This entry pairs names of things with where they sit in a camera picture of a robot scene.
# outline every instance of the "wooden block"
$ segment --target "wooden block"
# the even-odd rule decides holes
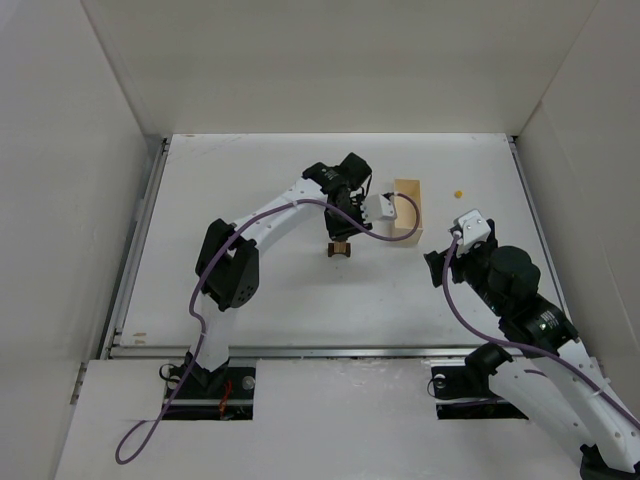
[[[334,255],[344,255],[345,257],[351,256],[351,244],[349,242],[332,242],[327,249],[327,255],[333,257]]]
[[[393,191],[404,193],[405,195],[411,197],[411,199],[416,202],[418,208],[420,209],[420,224],[418,225],[418,230],[416,230],[416,233],[411,235],[406,240],[397,242],[400,245],[416,245],[420,240],[420,236],[422,235],[422,197],[420,194],[420,180],[396,178],[393,181]],[[396,208],[398,218],[394,220],[393,225],[391,226],[391,235],[393,237],[406,235],[416,224],[415,209],[413,208],[413,205],[411,205],[411,203],[409,203],[407,200],[405,200],[404,198],[399,198],[397,196],[393,197],[393,204]]]

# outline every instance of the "white wall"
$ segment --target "white wall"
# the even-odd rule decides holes
[[[515,134],[597,1],[85,3],[165,133]]]
[[[79,1],[0,8],[0,470],[51,477],[146,147]]]
[[[518,140],[573,319],[640,413],[640,2],[600,0]]]

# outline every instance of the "wire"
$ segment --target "wire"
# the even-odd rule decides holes
[[[469,322],[467,322],[464,319],[464,317],[458,311],[458,308],[456,307],[455,303],[453,302],[453,298],[451,297],[451,292],[449,291],[449,268],[451,267],[451,259],[453,258],[453,254],[455,253],[456,248],[458,247],[458,239],[459,239],[459,236],[454,236],[453,241],[451,242],[451,246],[449,247],[449,250],[447,250],[447,256],[445,257],[445,260],[444,260],[444,269],[442,270],[442,288],[444,290],[444,296],[447,300],[447,304],[449,305],[449,308],[451,309],[451,312],[453,313],[453,316],[456,317],[458,322],[460,322],[460,324],[464,328],[466,328],[468,331],[473,333],[476,337],[479,337],[486,342],[493,343],[495,345],[499,345],[505,348],[517,348],[523,352],[533,353],[534,355],[537,355],[537,356],[549,358],[550,360],[553,360],[554,362],[562,365],[571,373],[573,373],[576,377],[578,377],[580,380],[586,383],[589,386],[589,388],[591,388],[594,392],[599,392],[599,395],[602,398],[604,398],[604,400],[609,405],[611,405],[611,407],[616,412],[618,412],[622,417],[628,420],[629,423],[631,423],[631,425],[634,426],[634,428],[637,428],[638,430],[640,430],[640,422],[638,422],[638,420],[636,420],[636,418],[633,415],[627,412],[623,406],[618,404],[606,392],[602,392],[601,391],[602,389],[593,380],[591,380],[589,377],[587,377],[584,373],[582,373],[580,370],[574,367],[571,363],[567,362],[565,359],[553,353],[547,352],[546,350],[543,350],[541,348],[534,347],[532,345],[527,345],[525,343],[509,342],[507,340],[501,340],[499,338],[491,337],[477,330]]]
[[[541,377],[546,377],[546,375],[542,373],[540,370],[524,370],[524,373],[530,373],[532,375],[540,375]]]
[[[369,189],[371,188],[371,180],[373,180],[373,173],[369,175],[369,180],[367,181],[367,190],[364,192],[365,198],[369,196]]]
[[[231,380],[227,380],[227,383],[224,384],[224,396],[218,404],[218,410],[220,410],[220,419],[222,419],[224,411],[227,409],[227,400],[229,400],[229,395],[231,395],[232,390],[233,384],[231,383]]]
[[[446,405],[447,407],[453,407],[453,408],[481,407],[484,405],[496,405],[501,401],[503,401],[502,398],[495,397],[495,398],[487,398],[485,400],[474,400],[473,402],[441,403],[440,405]]]
[[[171,370],[169,370],[169,376],[166,376],[164,373],[162,373],[162,369],[166,366],[169,367],[173,367],[173,368],[178,368],[176,365],[174,365],[173,363],[164,363],[162,365],[160,365],[160,370],[158,371],[158,374],[160,375],[160,378],[163,379],[165,382],[171,382]]]
[[[153,425],[151,425],[151,428],[147,432],[147,435],[145,436],[144,440],[142,440],[142,443],[137,448],[137,450],[135,452],[133,452],[131,454],[131,456],[129,456],[127,458],[122,458],[120,456],[120,451],[122,450],[122,447],[127,442],[129,437],[138,428],[140,428],[142,425],[147,423],[148,420],[140,420],[138,423],[136,423],[131,428],[131,430],[129,430],[124,435],[124,437],[122,437],[122,440],[120,440],[120,443],[118,443],[118,446],[116,447],[116,452],[115,452],[116,463],[118,465],[126,465],[126,464],[130,463],[131,461],[133,461],[138,455],[140,455],[140,453],[144,450],[144,448],[149,443],[149,440],[151,440],[151,437],[153,436],[154,432],[158,428],[158,425],[160,425],[160,421],[162,420],[162,417],[169,410],[169,407],[171,406],[171,403],[173,402],[173,400],[178,395],[178,392],[182,388],[182,385],[184,385],[184,382],[187,380],[187,378],[189,378],[189,375],[191,374],[191,371],[193,370],[193,367],[196,364],[196,360],[198,358],[198,355],[200,354],[200,350],[202,349],[202,345],[204,344],[204,339],[207,336],[207,323],[206,323],[204,317],[201,314],[199,314],[198,312],[196,312],[196,310],[195,310],[196,301],[198,299],[198,296],[200,295],[200,291],[202,290],[202,286],[204,285],[204,282],[209,277],[209,274],[213,271],[213,269],[216,266],[216,264],[220,261],[222,256],[227,252],[227,250],[231,247],[231,245],[240,237],[240,235],[242,235],[244,233],[244,231],[247,228],[249,228],[254,223],[262,220],[263,218],[269,217],[271,215],[275,215],[276,213],[283,212],[285,210],[288,210],[289,208],[295,207],[296,205],[313,204],[313,205],[318,205],[320,207],[329,209],[332,212],[336,213],[337,215],[340,215],[347,222],[349,222],[351,225],[353,225],[358,230],[360,230],[362,233],[364,233],[364,234],[366,234],[366,235],[368,235],[370,237],[373,237],[373,238],[375,238],[377,240],[382,240],[382,241],[385,241],[385,242],[400,242],[402,240],[406,240],[407,238],[411,237],[418,230],[418,226],[420,225],[420,207],[418,207],[418,204],[411,197],[409,197],[408,195],[405,195],[404,193],[393,192],[393,193],[390,193],[389,195],[390,196],[391,195],[396,195],[398,197],[404,198],[409,203],[411,203],[411,205],[413,206],[413,208],[415,209],[415,212],[416,212],[416,223],[413,226],[413,228],[411,229],[411,231],[409,231],[408,233],[406,233],[404,235],[400,235],[398,237],[387,237],[387,236],[384,236],[384,235],[379,235],[377,233],[371,232],[371,231],[367,230],[366,228],[364,228],[362,225],[360,225],[358,222],[356,222],[354,219],[352,219],[349,215],[344,213],[339,208],[337,208],[337,207],[335,207],[333,205],[330,205],[327,202],[323,202],[322,200],[315,200],[315,199],[311,199],[311,198],[305,198],[305,199],[302,199],[302,200],[297,200],[295,203],[293,203],[293,202],[285,203],[283,205],[280,205],[279,207],[275,207],[275,208],[272,208],[270,210],[266,210],[266,211],[264,211],[262,213],[257,214],[255,217],[251,217],[244,225],[240,226],[229,237],[229,239],[222,245],[222,247],[220,247],[220,249],[216,252],[216,254],[213,256],[213,258],[209,261],[209,264],[207,265],[207,268],[205,268],[204,271],[202,272],[202,275],[198,279],[198,283],[196,284],[195,288],[193,289],[193,293],[191,294],[191,300],[189,301],[189,314],[192,317],[194,317],[196,320],[198,320],[198,322],[200,322],[200,336],[198,338],[198,343],[196,344],[196,348],[195,348],[195,350],[193,352],[193,356],[191,358],[191,361],[189,362],[189,365],[187,365],[187,368],[185,369],[184,373],[182,374],[182,377],[180,377],[180,381],[178,382],[176,387],[173,389],[173,392],[171,393],[171,395],[169,396],[169,398],[167,399],[167,401],[163,405],[162,410],[158,414],[158,417],[153,421]]]

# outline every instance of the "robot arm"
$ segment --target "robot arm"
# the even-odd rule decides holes
[[[221,312],[247,303],[259,286],[260,257],[287,233],[322,211],[317,205],[296,204],[297,201],[317,200],[334,206],[367,230],[372,228],[374,221],[395,219],[395,208],[386,196],[368,196],[368,192],[361,190],[370,177],[371,168],[353,153],[334,167],[316,163],[303,172],[302,178],[262,208],[230,224],[222,219],[213,222],[207,230],[196,264],[198,276],[202,276],[213,256],[235,232],[236,226],[244,225],[253,217],[276,207],[291,203],[295,205],[249,226],[208,275],[202,286],[202,293],[211,297]],[[329,209],[325,209],[324,217],[329,237],[334,241],[344,241],[361,232]],[[210,311],[211,303],[203,300],[200,307],[202,311],[209,312],[206,315],[209,334],[193,370],[193,376],[199,379],[203,388],[208,388],[215,377],[212,372],[228,359],[228,345],[234,323],[233,311],[223,315],[216,314]],[[194,351],[195,345],[191,347],[191,352]]]
[[[450,264],[453,281],[469,284],[500,317],[499,328],[508,340],[497,340],[472,353],[474,371],[479,376],[488,376],[494,393],[538,422],[571,458],[581,457],[582,478],[637,479],[640,473],[637,421],[632,424],[607,401],[608,397],[622,405],[579,342],[575,327],[560,309],[537,293],[540,270],[523,250],[499,247],[493,221],[485,221],[477,210],[463,215],[454,225],[451,232],[459,238],[459,244]],[[444,251],[425,255],[435,287],[442,285],[446,254]],[[509,356],[496,354],[509,342],[522,345],[525,357],[547,378],[514,375],[516,367],[505,363]],[[550,355],[536,354],[526,346]],[[568,362],[580,375],[549,356]],[[546,380],[546,386],[540,380]]]

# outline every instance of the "purple cable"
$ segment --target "purple cable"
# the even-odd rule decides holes
[[[292,203],[286,203],[286,204],[281,205],[279,207],[272,208],[271,210],[267,210],[265,212],[259,213],[255,217],[252,217],[250,220],[248,220],[247,223],[245,223],[240,228],[238,228],[233,233],[233,235],[231,235],[229,237],[229,239],[224,243],[224,245],[222,245],[222,247],[220,247],[220,250],[218,250],[216,252],[216,254],[213,256],[213,258],[211,259],[211,261],[207,265],[207,268],[205,268],[204,271],[202,272],[202,275],[198,279],[198,283],[196,284],[196,287],[193,289],[193,293],[191,294],[191,300],[189,301],[189,314],[200,322],[200,337],[198,338],[198,343],[196,344],[196,349],[193,352],[193,357],[191,359],[191,362],[189,362],[189,365],[187,365],[187,368],[185,369],[184,373],[182,374],[182,377],[180,377],[180,381],[178,382],[176,387],[173,389],[173,392],[171,393],[171,395],[169,396],[169,398],[165,402],[164,406],[162,407],[162,410],[160,410],[160,413],[158,414],[158,417],[153,421],[153,425],[151,426],[151,429],[147,433],[147,436],[144,438],[144,440],[142,441],[142,443],[140,444],[138,449],[135,452],[133,452],[133,454],[130,457],[125,458],[125,459],[122,459],[120,457],[120,450],[122,449],[124,444],[127,442],[127,439],[133,434],[133,432],[135,432],[138,428],[140,428],[142,425],[144,425],[145,423],[149,422],[150,420],[140,420],[138,423],[136,423],[131,428],[131,430],[129,430],[126,433],[126,435],[124,437],[122,437],[122,440],[120,440],[120,443],[118,443],[118,446],[116,447],[116,453],[115,453],[116,463],[118,465],[126,465],[127,463],[130,463],[131,461],[133,461],[138,455],[140,455],[142,450],[144,450],[144,448],[149,443],[149,440],[151,440],[151,437],[153,436],[153,433],[156,431],[156,428],[158,428],[158,425],[160,425],[160,421],[162,420],[162,417],[164,417],[164,415],[169,410],[169,407],[171,406],[171,403],[176,398],[176,395],[178,395],[178,392],[182,388],[182,385],[184,385],[184,382],[186,381],[186,379],[189,377],[189,374],[193,370],[193,367],[196,364],[196,359],[198,358],[198,355],[200,354],[200,349],[202,348],[202,344],[204,343],[204,339],[205,339],[205,337],[207,335],[207,324],[206,324],[206,321],[202,317],[202,315],[200,315],[195,310],[196,300],[198,299],[198,295],[200,295],[200,290],[202,289],[202,286],[204,285],[204,282],[209,277],[209,274],[213,271],[213,269],[216,266],[216,264],[220,261],[222,256],[227,252],[227,250],[231,247],[231,245],[238,239],[238,237],[240,237],[240,235],[242,235],[242,233],[247,228],[249,228],[254,223],[262,220],[263,218],[269,217],[269,216],[274,215],[276,213],[283,212],[284,210],[287,210],[289,208],[293,208],[296,205],[302,205],[302,204],[308,203],[308,204],[318,205],[320,207],[324,207],[324,208],[327,208],[327,209],[331,210],[332,212],[334,212],[334,213],[340,215],[341,217],[343,217],[347,222],[349,222],[351,225],[356,227],[362,233],[366,233],[370,237],[373,237],[373,238],[375,238],[377,240],[383,240],[385,242],[400,242],[402,240],[406,240],[411,235],[416,233],[416,230],[418,230],[418,226],[420,225],[420,207],[418,207],[418,204],[411,197],[409,197],[408,195],[405,195],[404,193],[393,193],[393,195],[401,197],[401,198],[404,198],[405,200],[409,201],[409,203],[411,203],[411,205],[413,206],[413,208],[415,209],[415,212],[416,212],[416,223],[413,226],[413,228],[411,229],[411,231],[409,233],[404,234],[404,235],[400,235],[399,237],[387,237],[387,236],[384,236],[384,235],[379,235],[377,233],[371,232],[371,231],[367,230],[366,228],[364,228],[362,225],[360,225],[358,222],[356,222],[354,219],[352,219],[349,215],[344,213],[339,208],[334,207],[333,205],[329,205],[328,203],[323,202],[322,200],[315,200],[315,199],[311,199],[311,198],[297,200],[295,203],[293,203],[293,202]]]
[[[589,377],[587,377],[584,373],[582,373],[580,370],[578,370],[572,364],[567,362],[565,359],[560,358],[558,355],[554,355],[553,353],[547,352],[546,350],[543,350],[543,349],[538,348],[538,347],[534,347],[532,345],[527,345],[527,344],[524,344],[524,343],[509,342],[507,340],[501,340],[499,338],[491,337],[491,336],[486,335],[486,334],[482,333],[481,331],[477,330],[469,322],[467,322],[464,319],[464,317],[458,311],[458,308],[453,303],[453,298],[451,298],[451,292],[449,291],[449,268],[451,267],[451,259],[453,258],[453,254],[455,253],[456,248],[458,247],[458,239],[459,238],[460,238],[459,236],[454,236],[453,237],[453,241],[451,242],[451,246],[449,247],[449,250],[447,251],[447,256],[445,257],[445,260],[444,260],[444,270],[442,270],[442,288],[444,290],[444,296],[447,299],[447,304],[449,304],[449,308],[451,309],[451,312],[453,313],[454,317],[456,317],[458,322],[460,322],[460,324],[464,328],[469,330],[476,337],[479,337],[479,338],[481,338],[482,340],[484,340],[486,342],[493,343],[495,345],[499,345],[499,346],[505,347],[505,348],[516,348],[516,349],[521,350],[523,352],[529,352],[529,353],[533,353],[533,354],[538,355],[538,356],[549,358],[549,359],[553,360],[554,362],[559,363],[564,368],[566,368],[571,373],[573,373],[576,377],[578,377],[580,380],[582,380],[584,383],[586,383],[594,392],[600,392],[600,390],[601,390],[600,387],[593,380],[591,380]],[[631,415],[629,412],[627,412],[624,409],[624,407],[619,405],[613,398],[611,398],[611,396],[609,396],[605,392],[600,392],[599,395],[602,398],[604,398],[605,401],[609,405],[611,405],[611,407],[616,412],[618,412],[622,417],[624,417],[626,420],[628,420],[629,423],[631,423],[631,425],[633,425],[635,428],[640,430],[640,422],[638,422],[638,420],[636,420],[636,418],[633,415]]]

